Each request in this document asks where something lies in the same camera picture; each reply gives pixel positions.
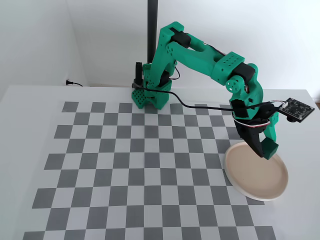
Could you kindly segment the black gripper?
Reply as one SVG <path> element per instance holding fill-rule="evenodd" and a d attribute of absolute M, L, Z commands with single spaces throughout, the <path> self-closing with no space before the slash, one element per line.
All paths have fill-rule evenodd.
<path fill-rule="evenodd" d="M 276 142 L 277 135 L 275 125 L 279 121 L 279 114 L 274 113 L 269 120 L 263 118 L 254 119 L 234 119 L 238 134 L 251 147 L 251 149 L 259 156 L 264 156 L 262 144 L 259 134 L 264 131 L 266 138 Z"/>

